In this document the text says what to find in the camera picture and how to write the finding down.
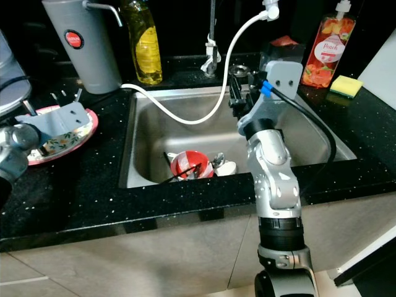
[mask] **white hose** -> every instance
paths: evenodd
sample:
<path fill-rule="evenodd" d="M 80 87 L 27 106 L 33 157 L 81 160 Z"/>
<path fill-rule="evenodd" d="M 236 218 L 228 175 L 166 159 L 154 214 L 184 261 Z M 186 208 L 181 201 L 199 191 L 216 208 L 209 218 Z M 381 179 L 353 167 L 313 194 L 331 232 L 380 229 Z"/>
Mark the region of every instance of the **white hose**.
<path fill-rule="evenodd" d="M 215 105 L 215 107 L 213 107 L 213 109 L 211 110 L 211 112 L 209 114 L 207 114 L 206 116 L 204 116 L 201 119 L 197 119 L 195 121 L 188 121 L 182 118 L 179 118 L 177 115 L 173 114 L 170 110 L 168 110 L 167 108 L 165 108 L 160 102 L 158 102 L 157 99 L 155 99 L 153 96 L 151 96 L 148 91 L 146 91 L 144 88 L 138 86 L 138 85 L 134 85 L 134 84 L 123 84 L 121 86 L 121 88 L 132 88 L 134 90 L 137 90 L 138 92 L 140 92 L 141 94 L 143 94 L 144 96 L 146 96 L 148 99 L 150 99 L 155 105 L 158 106 L 159 109 L 161 109 L 164 113 L 166 113 L 168 116 L 170 116 L 172 119 L 174 119 L 175 121 L 185 124 L 185 125 L 198 125 L 201 124 L 203 122 L 205 122 L 206 120 L 210 119 L 218 110 L 218 108 L 220 107 L 223 98 L 224 98 L 224 94 L 225 94 L 225 89 L 227 86 L 227 78 L 228 78 L 228 65 L 230 63 L 230 58 L 231 58 L 231 53 L 233 51 L 234 45 L 235 43 L 238 41 L 238 38 L 242 35 L 242 33 L 253 23 L 257 22 L 258 20 L 265 20 L 267 19 L 267 11 L 262 11 L 259 14 L 257 14 L 255 17 L 252 17 L 250 20 L 248 20 L 239 30 L 238 32 L 236 32 L 234 38 L 231 41 L 230 47 L 228 48 L 227 51 L 227 56 L 225 58 L 225 65 L 224 65 L 224 77 L 223 77 L 223 87 L 222 87 L 222 91 L 220 92 L 220 97 L 218 98 L 218 101 Z"/>

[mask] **floral plate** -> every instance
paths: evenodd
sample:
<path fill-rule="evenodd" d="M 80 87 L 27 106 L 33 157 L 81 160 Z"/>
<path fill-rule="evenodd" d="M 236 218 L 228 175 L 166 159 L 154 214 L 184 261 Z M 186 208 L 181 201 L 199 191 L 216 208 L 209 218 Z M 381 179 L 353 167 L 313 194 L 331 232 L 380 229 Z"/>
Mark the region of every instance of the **floral plate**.
<path fill-rule="evenodd" d="M 45 114 L 50 111 L 56 110 L 59 105 L 49 106 L 36 110 L 37 114 Z M 47 141 L 43 146 L 47 150 L 47 156 L 41 156 L 38 150 L 32 150 L 30 155 L 27 157 L 30 165 L 42 164 L 51 160 L 60 158 L 61 156 L 71 153 L 86 141 L 95 133 L 98 127 L 98 116 L 88 108 L 86 109 L 89 123 L 85 126 L 79 127 L 78 129 L 60 135 Z"/>

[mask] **kitchen faucet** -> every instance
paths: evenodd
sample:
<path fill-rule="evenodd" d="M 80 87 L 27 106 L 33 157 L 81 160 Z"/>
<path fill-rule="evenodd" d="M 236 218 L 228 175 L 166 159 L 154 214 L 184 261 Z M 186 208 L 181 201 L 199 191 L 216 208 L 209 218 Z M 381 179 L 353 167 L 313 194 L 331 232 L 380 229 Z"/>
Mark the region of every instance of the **kitchen faucet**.
<path fill-rule="evenodd" d="M 216 0 L 210 0 L 210 29 L 208 34 L 208 42 L 206 42 L 207 60 L 201 66 L 201 70 L 205 72 L 207 77 L 215 77 L 217 63 L 222 60 L 218 53 L 215 41 L 215 25 L 216 25 Z"/>

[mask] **stainless steel sink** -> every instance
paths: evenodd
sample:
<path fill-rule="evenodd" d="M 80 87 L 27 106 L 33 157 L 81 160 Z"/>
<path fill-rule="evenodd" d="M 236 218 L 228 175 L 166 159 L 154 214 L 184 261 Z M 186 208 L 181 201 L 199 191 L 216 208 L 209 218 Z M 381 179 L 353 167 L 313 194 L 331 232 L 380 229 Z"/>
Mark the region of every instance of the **stainless steel sink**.
<path fill-rule="evenodd" d="M 220 87 L 154 91 L 151 94 L 174 114 L 184 119 L 199 119 L 213 108 Z M 156 184 L 171 177 L 163 152 L 179 153 L 197 150 L 212 159 L 223 152 L 227 160 L 236 162 L 238 173 L 249 172 L 246 166 L 246 139 L 236 130 L 236 118 L 228 107 L 229 94 L 216 114 L 196 126 L 177 123 L 159 110 L 142 94 L 132 96 L 131 113 L 124 151 L 121 187 L 140 187 Z M 296 101 L 310 108 L 297 96 Z M 327 139 L 305 116 L 287 106 L 278 119 L 288 147 L 292 166 L 323 163 L 328 156 Z M 356 158 L 336 136 L 336 161 Z"/>

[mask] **yellow dish soap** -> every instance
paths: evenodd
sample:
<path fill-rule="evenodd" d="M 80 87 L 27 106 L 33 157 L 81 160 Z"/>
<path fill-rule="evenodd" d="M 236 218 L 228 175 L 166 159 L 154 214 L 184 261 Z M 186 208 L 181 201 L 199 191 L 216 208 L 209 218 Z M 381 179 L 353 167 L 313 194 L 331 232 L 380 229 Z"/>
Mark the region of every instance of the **yellow dish soap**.
<path fill-rule="evenodd" d="M 159 84 L 162 81 L 160 49 L 146 0 L 121 0 L 121 13 L 129 29 L 137 78 L 144 84 Z"/>

